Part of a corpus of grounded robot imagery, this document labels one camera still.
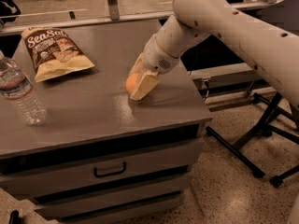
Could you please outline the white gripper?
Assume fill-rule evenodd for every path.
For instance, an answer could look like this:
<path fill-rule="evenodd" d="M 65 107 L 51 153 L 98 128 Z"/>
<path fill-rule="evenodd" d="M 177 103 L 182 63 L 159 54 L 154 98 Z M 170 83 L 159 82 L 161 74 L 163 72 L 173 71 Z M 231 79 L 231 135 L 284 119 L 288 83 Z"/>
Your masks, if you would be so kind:
<path fill-rule="evenodd" d="M 178 58 L 173 58 L 163 51 L 158 45 L 156 35 L 153 35 L 132 66 L 129 76 L 139 74 L 139 80 L 135 90 L 130 98 L 135 101 L 142 100 L 147 96 L 159 83 L 159 78 L 155 73 L 146 72 L 149 69 L 158 74 L 169 73 L 178 64 Z"/>

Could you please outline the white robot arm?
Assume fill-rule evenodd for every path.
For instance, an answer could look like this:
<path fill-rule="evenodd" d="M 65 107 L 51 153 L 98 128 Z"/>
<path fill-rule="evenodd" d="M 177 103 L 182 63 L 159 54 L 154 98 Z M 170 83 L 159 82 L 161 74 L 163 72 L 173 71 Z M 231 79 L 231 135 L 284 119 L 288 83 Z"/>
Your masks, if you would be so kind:
<path fill-rule="evenodd" d="M 293 106 L 299 106 L 299 36 L 255 19 L 226 0 L 173 0 L 174 14 L 154 34 L 126 81 L 139 101 L 184 52 L 213 35 Z"/>

